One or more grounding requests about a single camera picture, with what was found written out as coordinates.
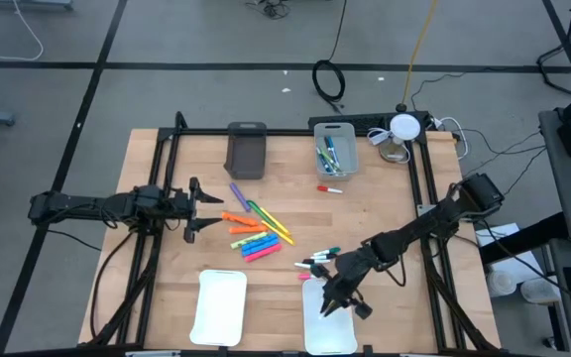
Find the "pink highlighter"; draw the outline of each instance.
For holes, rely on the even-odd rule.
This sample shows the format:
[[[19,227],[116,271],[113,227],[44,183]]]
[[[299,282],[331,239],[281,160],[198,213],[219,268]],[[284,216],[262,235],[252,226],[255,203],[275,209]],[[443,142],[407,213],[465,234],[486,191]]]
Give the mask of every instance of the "pink highlighter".
[[[275,253],[278,252],[280,249],[282,248],[282,244],[281,243],[277,243],[276,245],[272,246],[272,247],[268,247],[264,250],[261,250],[257,253],[253,253],[251,255],[248,255],[246,257],[244,257],[244,260],[246,261],[246,263],[250,263],[256,259],[259,259],[261,257],[265,257],[271,253]]]

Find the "clear plastic bin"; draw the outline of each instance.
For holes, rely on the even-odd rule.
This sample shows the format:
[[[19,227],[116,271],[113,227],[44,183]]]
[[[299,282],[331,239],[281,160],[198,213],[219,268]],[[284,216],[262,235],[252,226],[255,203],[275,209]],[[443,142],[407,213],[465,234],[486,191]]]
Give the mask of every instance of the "clear plastic bin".
[[[339,171],[329,173],[323,166],[316,148],[327,150],[325,137],[330,137],[338,158]],[[324,181],[348,180],[358,171],[358,153],[356,152],[356,133],[349,123],[319,123],[314,125],[314,157],[316,174]]]

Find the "purple marker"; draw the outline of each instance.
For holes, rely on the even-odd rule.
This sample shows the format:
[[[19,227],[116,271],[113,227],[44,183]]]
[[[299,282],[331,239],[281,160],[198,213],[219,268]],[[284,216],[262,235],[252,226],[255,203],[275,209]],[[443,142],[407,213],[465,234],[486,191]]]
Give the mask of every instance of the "purple marker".
[[[248,205],[248,203],[246,203],[246,198],[244,198],[242,191],[239,190],[235,182],[230,182],[230,189],[233,190],[233,193],[235,193],[237,199],[239,199],[239,201],[242,203],[246,212],[250,212],[250,206]]]

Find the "white tray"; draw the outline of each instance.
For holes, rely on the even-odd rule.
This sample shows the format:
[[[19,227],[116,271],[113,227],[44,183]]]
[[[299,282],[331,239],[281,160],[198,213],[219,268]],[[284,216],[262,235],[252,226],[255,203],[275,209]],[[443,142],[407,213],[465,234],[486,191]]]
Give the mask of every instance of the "white tray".
[[[352,354],[358,348],[351,308],[339,308],[329,316],[320,313],[324,280],[303,283],[303,329],[305,350],[315,356]]]
[[[247,284],[242,272],[206,270],[199,275],[191,342],[235,346],[241,341]]]

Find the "wooden table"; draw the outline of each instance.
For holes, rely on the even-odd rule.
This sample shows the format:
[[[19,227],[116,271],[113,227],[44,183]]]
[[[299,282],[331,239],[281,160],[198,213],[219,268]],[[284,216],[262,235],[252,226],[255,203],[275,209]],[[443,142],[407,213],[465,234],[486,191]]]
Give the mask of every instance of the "wooden table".
[[[156,135],[157,130],[132,131],[117,191],[129,191],[147,182]],[[461,179],[453,139],[449,133],[428,133],[428,139],[435,182],[442,198],[448,184]],[[180,137],[172,186],[187,187],[190,177],[198,177],[207,193],[225,200],[223,204],[199,204],[200,217],[219,216],[222,210],[255,216],[243,211],[228,186],[231,179],[222,167],[226,149],[226,136]],[[296,246],[283,243],[280,252],[249,264],[239,251],[230,248],[231,242],[247,236],[230,235],[230,222],[204,229],[192,245],[183,241],[181,228],[166,231],[145,347],[213,349],[192,344],[188,335],[194,322],[199,273],[223,269],[241,271],[248,277],[243,336],[231,349],[303,351],[301,282],[297,279],[302,270],[293,263],[332,246],[353,250],[362,240],[402,227],[415,218],[407,165],[383,161],[364,138],[358,139],[358,156],[359,172],[349,181],[331,185],[343,189],[344,194],[320,192],[316,190],[313,138],[268,137],[264,178],[236,183],[247,199],[265,207],[291,231]],[[419,155],[416,159],[423,199],[427,202]],[[159,183],[164,172],[161,169]],[[470,225],[463,225],[458,234],[474,237]],[[99,266],[125,235],[124,227],[107,231]],[[102,276],[97,328],[124,298],[135,241],[132,238],[114,256]],[[460,239],[451,239],[448,247],[460,304],[488,340],[499,345],[477,248]],[[354,317],[359,350],[364,344],[371,344],[376,352],[436,352],[419,242],[409,246],[404,261],[406,287],[399,288],[386,274],[376,273],[370,273],[361,285],[360,290],[374,312],[367,320]],[[400,265],[394,266],[392,272],[399,277]],[[447,344],[453,346],[448,308],[441,302],[447,322]],[[135,339],[140,306],[136,303],[133,309],[128,341]],[[90,339],[88,318],[89,309],[80,341]]]

